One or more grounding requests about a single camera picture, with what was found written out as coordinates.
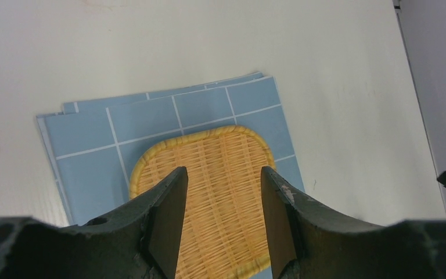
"white grid line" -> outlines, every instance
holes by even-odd
[[[86,154],[86,153],[90,153],[90,152],[95,152],[95,151],[99,151],[99,150],[103,150],[103,149],[107,149],[107,148],[115,147],[115,146],[117,146],[117,145],[130,144],[130,143],[132,143],[132,142],[142,141],[142,140],[147,140],[147,139],[149,139],[149,138],[158,137],[159,135],[166,135],[166,134],[169,134],[169,133],[174,133],[174,132],[179,132],[179,131],[180,131],[180,132],[182,133],[182,135],[183,135],[183,134],[184,134],[184,130],[187,130],[187,129],[196,128],[196,127],[200,127],[200,126],[204,126],[204,125],[208,125],[208,124],[212,124],[212,123],[216,123],[216,122],[220,122],[220,121],[224,121],[224,120],[228,120],[228,119],[236,119],[236,118],[239,117],[239,116],[250,115],[250,114],[252,114],[252,113],[256,113],[256,112],[262,112],[262,111],[264,111],[264,110],[268,110],[268,109],[276,108],[276,107],[278,107],[278,106],[281,106],[281,104],[277,104],[277,105],[274,105],[274,106],[269,106],[269,107],[267,107],[267,108],[262,108],[262,109],[253,110],[253,111],[251,111],[251,112],[241,113],[241,114],[239,114],[239,115],[228,116],[228,117],[220,118],[220,119],[217,119],[217,120],[212,120],[212,121],[208,121],[208,122],[204,122],[204,123],[199,123],[199,124],[195,124],[195,125],[191,125],[191,126],[187,126],[187,127],[183,127],[183,128],[175,129],[175,130],[170,130],[170,131],[166,131],[166,132],[162,132],[162,133],[158,133],[158,134],[147,135],[147,136],[145,136],[145,137],[129,139],[129,140],[127,140],[127,141],[122,141],[122,142],[117,142],[117,137],[115,136],[115,137],[114,137],[114,142],[115,142],[114,144],[109,144],[109,145],[101,146],[101,147],[98,147],[98,148],[92,148],[92,149],[88,149],[88,150],[84,150],[84,151],[79,151],[79,152],[74,152],[74,153],[71,153],[71,154],[66,154],[66,155],[58,156],[58,157],[56,157],[55,159],[56,159],[56,160],[65,159],[65,158],[69,158],[69,157],[76,156],[76,155],[82,155],[82,154]],[[176,110],[175,112],[176,112],[176,114],[177,114],[177,120],[179,121],[179,126],[181,127],[182,124],[181,124],[181,122],[180,122],[180,117],[178,117],[178,111],[177,111],[177,109],[175,109],[175,110]],[[111,118],[110,118],[110,111],[108,111],[108,115],[107,115],[107,116],[109,117],[109,123],[111,124],[110,128],[112,129],[112,132],[115,133],[115,131],[113,130],[113,123],[111,122],[112,120],[111,120]]]
[[[285,156],[283,158],[276,159],[276,160],[274,160],[274,162],[279,162],[279,161],[290,159],[290,158],[293,158],[293,157],[295,157],[295,154],[290,155],[290,156]]]
[[[84,151],[74,152],[71,154],[57,156],[57,157],[55,157],[55,159],[56,160],[65,159],[65,158],[69,158],[69,157],[73,157],[73,156],[77,156],[77,155],[83,155],[83,154],[90,153],[90,152],[104,150],[104,149],[115,147],[115,146],[116,146],[115,144],[109,144],[109,145],[105,145],[105,146],[101,146],[101,147],[97,147],[97,148],[92,148],[92,149],[88,149],[88,150],[84,150]]]
[[[228,93],[228,87],[225,86],[226,97],[228,98],[228,103],[230,104],[230,109],[232,109],[233,120],[235,125],[237,125],[237,117],[235,117],[235,111],[233,110],[232,100],[230,100],[230,94]]]
[[[220,86],[220,87],[215,87],[215,88],[221,88],[221,87],[234,87],[234,86],[238,86],[238,85],[242,85],[242,84],[255,83],[255,82],[262,81],[262,80],[267,80],[267,79],[270,79],[270,78],[273,78],[273,77],[272,77],[272,76],[271,76],[271,77],[261,77],[261,78],[256,78],[255,80],[244,81],[244,82],[242,82],[242,83],[235,83],[235,84],[222,85],[222,86]]]
[[[44,139],[45,150],[47,150],[47,154],[49,155],[52,171],[56,177],[56,181],[59,184],[59,192],[60,196],[64,200],[64,211],[66,212],[67,220],[69,224],[73,223],[73,215],[71,214],[71,209],[69,208],[69,200],[67,199],[66,192],[64,190],[64,185],[62,184],[62,179],[60,178],[59,168],[57,166],[57,161],[54,160],[54,153],[52,149],[51,139],[49,138],[49,133],[47,133],[47,126],[45,125],[45,119],[39,118],[37,119],[38,128],[40,129],[40,133],[42,134],[42,138]]]
[[[175,109],[175,114],[177,115],[178,127],[180,128],[182,135],[184,135],[184,129],[182,128],[182,122],[180,121],[180,116],[178,115],[177,104],[175,104],[175,97],[173,95],[172,95],[172,103],[174,103],[174,109]]]
[[[241,76],[241,77],[231,77],[231,78],[227,78],[226,80],[212,81],[212,82],[210,82],[210,83],[204,83],[203,85],[218,84],[218,83],[222,83],[222,82],[224,82],[224,81],[236,80],[236,79],[239,79],[239,78],[250,77],[250,76],[253,76],[253,75],[255,75],[255,74],[262,74],[262,72],[257,71],[257,72],[252,73],[252,74],[246,74],[245,76]]]
[[[228,117],[220,118],[220,119],[217,119],[217,120],[211,120],[211,121],[208,121],[208,122],[187,126],[187,127],[182,128],[182,130],[187,130],[187,129],[190,129],[190,128],[196,128],[196,127],[200,127],[200,126],[204,126],[204,125],[208,125],[208,124],[211,124],[211,123],[216,123],[216,122],[220,122],[220,121],[228,120],[228,119],[233,119],[233,116],[228,116]]]
[[[130,144],[132,142],[147,140],[148,138],[154,138],[154,137],[158,137],[159,135],[166,135],[166,134],[170,134],[170,133],[174,133],[174,132],[180,132],[180,129],[170,130],[170,131],[166,131],[166,132],[162,132],[162,133],[158,133],[158,134],[147,135],[145,137],[140,137],[140,138],[135,138],[135,139],[129,139],[128,141],[119,142],[118,144],[119,145]]]
[[[278,106],[281,106],[281,104],[279,103],[279,104],[277,104],[277,105],[269,106],[269,107],[267,107],[267,108],[256,109],[256,110],[253,110],[253,111],[251,111],[251,112],[244,112],[244,113],[241,113],[241,114],[239,114],[239,115],[236,115],[236,117],[240,117],[240,116],[244,116],[244,115],[251,115],[252,113],[256,113],[256,112],[263,112],[263,111],[268,110],[268,109],[277,108]]]
[[[114,142],[117,148],[118,159],[120,160],[120,166],[122,167],[122,172],[124,173],[125,185],[127,186],[127,190],[129,191],[129,178],[127,178],[127,172],[125,171],[125,166],[124,166],[124,159],[122,159],[122,154],[120,153],[120,148],[118,147],[117,134],[115,133],[114,123],[112,122],[112,118],[110,117],[109,108],[106,108],[105,110],[107,111],[107,117],[109,118],[110,129],[112,130],[112,135],[114,136]]]

